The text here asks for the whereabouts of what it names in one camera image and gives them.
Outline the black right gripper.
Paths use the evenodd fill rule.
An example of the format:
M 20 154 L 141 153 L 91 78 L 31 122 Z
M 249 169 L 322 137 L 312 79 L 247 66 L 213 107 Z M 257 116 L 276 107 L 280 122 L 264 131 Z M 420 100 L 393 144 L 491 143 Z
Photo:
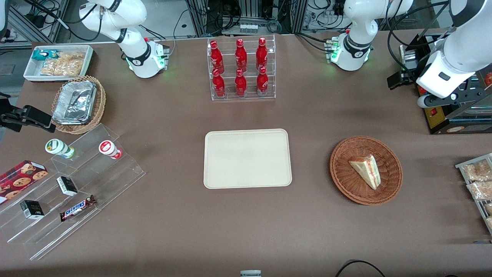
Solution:
M 23 125 L 41 128 L 49 133 L 56 131 L 51 115 L 30 105 L 23 108 L 12 106 L 8 98 L 0 99 L 0 124 L 14 132 L 20 132 Z

